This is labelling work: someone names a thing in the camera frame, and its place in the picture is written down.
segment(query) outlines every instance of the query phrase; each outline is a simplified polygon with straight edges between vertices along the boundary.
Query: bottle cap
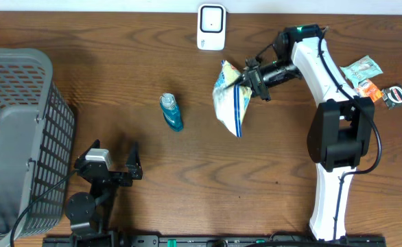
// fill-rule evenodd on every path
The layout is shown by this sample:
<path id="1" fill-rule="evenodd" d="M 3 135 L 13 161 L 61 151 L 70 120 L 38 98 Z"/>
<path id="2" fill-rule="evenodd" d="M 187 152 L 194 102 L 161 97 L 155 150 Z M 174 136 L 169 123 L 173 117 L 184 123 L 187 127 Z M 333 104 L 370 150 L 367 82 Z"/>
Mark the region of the bottle cap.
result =
<path id="1" fill-rule="evenodd" d="M 175 106 L 175 97 L 171 93 L 163 93 L 160 100 L 161 104 L 166 108 L 173 108 Z"/>

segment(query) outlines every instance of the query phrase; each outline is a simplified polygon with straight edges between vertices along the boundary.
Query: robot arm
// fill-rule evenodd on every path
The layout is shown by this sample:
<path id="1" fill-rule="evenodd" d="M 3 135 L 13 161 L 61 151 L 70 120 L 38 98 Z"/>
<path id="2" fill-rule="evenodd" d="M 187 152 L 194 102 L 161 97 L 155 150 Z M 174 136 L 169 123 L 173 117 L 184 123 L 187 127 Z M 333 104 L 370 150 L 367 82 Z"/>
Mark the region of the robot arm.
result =
<path id="1" fill-rule="evenodd" d="M 318 53 L 320 39 L 322 54 Z M 251 87 L 253 96 L 268 101 L 269 87 L 304 77 L 318 107 L 307 138 L 309 155 L 317 167 L 316 201 L 309 227 L 317 240 L 330 241 L 336 221 L 335 238 L 340 239 L 346 235 L 344 214 L 352 176 L 344 179 L 338 219 L 335 219 L 340 177 L 356 171 L 360 157 L 367 153 L 371 127 L 364 114 L 338 90 L 323 66 L 320 56 L 344 91 L 357 97 L 332 61 L 317 25 L 286 28 L 277 36 L 273 48 L 278 61 L 260 67 L 258 57 L 247 60 L 247 67 L 236 83 Z M 370 98 L 357 98 L 357 101 L 373 116 Z M 340 129 L 340 121 L 344 120 L 350 121 L 351 126 Z"/>
<path id="2" fill-rule="evenodd" d="M 301 42 L 295 43 L 292 50 L 292 62 L 302 73 L 311 93 L 318 106 L 320 103 L 333 99 L 336 102 L 345 102 L 348 99 L 337 90 L 329 74 L 324 69 L 321 59 L 318 57 L 318 37 L 304 38 Z M 323 56 L 337 81 L 343 89 L 352 97 L 356 96 L 353 89 L 346 83 L 327 50 L 326 41 L 322 41 Z M 320 163 L 317 167 L 317 189 L 314 212 L 309 221 L 309 227 L 316 239 L 329 241 L 333 239 L 334 215 L 337 206 L 338 191 L 340 188 L 340 177 L 343 173 L 354 172 L 355 168 L 339 167 L 328 172 Z M 337 220 L 336 239 L 346 235 L 344 227 L 344 214 L 347 206 L 348 190 L 353 176 L 344 180 L 340 209 Z"/>
<path id="3" fill-rule="evenodd" d="M 89 193 L 75 193 L 67 200 L 65 215 L 70 220 L 72 238 L 65 245 L 54 246 L 119 246 L 108 245 L 110 242 L 131 246 L 123 233 L 108 230 L 108 223 L 118 188 L 131 187 L 133 180 L 143 177 L 138 149 L 135 143 L 125 164 L 128 172 L 109 170 L 113 162 L 109 151 L 100 148 L 99 140 L 79 156 L 74 167 L 91 184 L 91 189 Z"/>

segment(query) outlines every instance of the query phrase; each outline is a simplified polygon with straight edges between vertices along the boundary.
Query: wire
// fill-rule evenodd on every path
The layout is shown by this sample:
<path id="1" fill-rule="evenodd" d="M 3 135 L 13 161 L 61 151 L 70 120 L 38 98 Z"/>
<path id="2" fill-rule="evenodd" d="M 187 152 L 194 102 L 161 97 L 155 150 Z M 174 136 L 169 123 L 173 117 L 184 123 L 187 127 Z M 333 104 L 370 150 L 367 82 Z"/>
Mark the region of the wire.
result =
<path id="1" fill-rule="evenodd" d="M 14 245 L 14 236 L 15 236 L 15 232 L 16 229 L 18 228 L 18 225 L 20 223 L 20 221 L 24 218 L 24 215 L 30 210 L 32 209 L 32 207 L 39 202 L 40 200 L 42 200 L 48 193 L 50 193 L 52 190 L 56 189 L 56 187 L 59 187 L 62 183 L 66 182 L 68 179 L 70 179 L 70 177 L 72 177 L 72 175 L 74 175 L 77 172 L 76 169 L 74 169 L 73 171 L 71 171 L 69 174 L 67 174 L 63 179 L 61 179 L 58 183 L 56 183 L 54 186 L 50 187 L 48 190 L 46 190 L 44 193 L 42 193 L 41 195 L 39 195 L 39 197 L 37 197 L 37 199 L 35 199 L 32 203 L 29 204 L 29 206 L 27 206 L 24 211 L 20 214 L 20 216 L 18 216 L 18 219 L 16 219 L 15 225 L 14 227 L 12 227 L 12 231 L 10 232 L 10 247 L 15 247 Z"/>
<path id="2" fill-rule="evenodd" d="M 346 244 L 335 244 L 329 242 L 302 242 L 302 241 L 275 241 L 247 245 L 246 247 L 277 247 L 277 246 L 296 246 L 296 247 L 353 247 Z"/>
<path id="3" fill-rule="evenodd" d="M 268 48 L 270 48 L 272 46 L 272 44 L 267 45 L 267 47 L 263 48 L 263 50 L 261 50 L 256 56 L 255 58 L 259 58 Z"/>
<path id="4" fill-rule="evenodd" d="M 320 56 L 320 59 L 322 61 L 322 64 L 324 66 L 324 68 L 326 69 L 326 72 L 329 74 L 329 76 L 331 77 L 331 79 L 333 80 L 333 83 L 337 86 L 337 89 L 344 95 L 346 96 L 352 103 L 353 105 L 359 110 L 361 111 L 364 116 L 366 117 L 368 123 L 370 124 L 370 127 L 372 127 L 373 132 L 375 133 L 375 137 L 377 139 L 377 157 L 375 159 L 375 162 L 373 163 L 373 165 L 371 167 L 369 167 L 368 169 L 362 170 L 362 171 L 355 171 L 355 172 L 347 172 L 341 175 L 340 177 L 340 189 L 338 191 L 338 198 L 337 198 L 337 207 L 335 208 L 335 217 L 334 217 L 334 223 L 333 223 L 333 240 L 336 240 L 337 238 L 337 221 L 338 221 L 338 213 L 340 211 L 340 201 L 341 201 L 341 193 L 342 193 L 342 188 L 343 188 L 343 184 L 344 184 L 344 178 L 346 178 L 346 176 L 349 175 L 355 175 L 355 174 L 367 174 L 371 171 L 373 171 L 379 164 L 379 161 L 381 160 L 381 155 L 382 155 L 382 143 L 381 143 L 381 137 L 379 136 L 379 132 L 378 132 L 378 128 L 375 125 L 372 117 L 370 117 L 366 111 L 361 107 L 361 105 L 359 105 L 359 103 L 357 102 L 356 99 L 354 99 L 353 97 L 351 97 L 348 93 L 346 93 L 346 91 L 342 88 L 342 86 L 337 82 L 336 78 L 333 76 L 331 70 L 329 69 L 329 67 L 326 64 L 326 61 L 324 61 L 324 57 L 323 57 L 323 52 L 322 52 L 322 41 L 324 38 L 324 35 L 326 34 L 326 31 L 328 29 L 324 29 L 322 36 L 320 37 L 320 40 L 318 41 L 318 54 Z"/>

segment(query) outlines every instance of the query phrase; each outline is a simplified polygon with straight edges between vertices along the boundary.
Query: orange package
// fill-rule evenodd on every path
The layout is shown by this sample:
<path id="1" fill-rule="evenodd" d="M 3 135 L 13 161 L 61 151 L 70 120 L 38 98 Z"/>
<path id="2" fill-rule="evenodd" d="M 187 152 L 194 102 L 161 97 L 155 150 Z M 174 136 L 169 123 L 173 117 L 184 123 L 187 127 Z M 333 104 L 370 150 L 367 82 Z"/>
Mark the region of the orange package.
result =
<path id="1" fill-rule="evenodd" d="M 382 98 L 381 90 L 379 90 L 378 87 L 369 79 L 360 82 L 355 90 L 362 97 L 370 97 L 373 102 Z"/>

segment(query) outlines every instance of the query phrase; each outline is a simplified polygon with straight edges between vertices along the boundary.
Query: plastic bag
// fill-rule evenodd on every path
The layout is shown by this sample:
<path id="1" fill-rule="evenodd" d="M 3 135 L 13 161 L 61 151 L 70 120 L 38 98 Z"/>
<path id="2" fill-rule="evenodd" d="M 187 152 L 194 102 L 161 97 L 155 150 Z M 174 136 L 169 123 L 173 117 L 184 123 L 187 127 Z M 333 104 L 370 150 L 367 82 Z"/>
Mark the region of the plastic bag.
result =
<path id="1" fill-rule="evenodd" d="M 355 90 L 358 92 L 359 96 L 370 97 L 373 102 L 376 102 L 382 97 L 381 90 L 369 79 L 360 82 Z"/>
<path id="2" fill-rule="evenodd" d="M 365 56 L 347 67 L 340 68 L 346 75 L 346 78 L 352 82 L 353 88 L 357 88 L 358 83 L 364 81 L 365 79 L 369 79 L 383 73 L 381 68 L 379 68 L 379 65 L 369 56 Z"/>
<path id="3" fill-rule="evenodd" d="M 388 109 L 393 109 L 395 107 L 402 106 L 402 85 L 397 84 L 388 89 L 382 90 L 384 102 L 386 103 Z"/>
<path id="4" fill-rule="evenodd" d="M 222 70 L 213 88 L 213 105 L 216 117 L 236 137 L 242 137 L 241 125 L 251 98 L 251 88 L 231 86 L 241 73 L 229 62 L 221 62 Z"/>

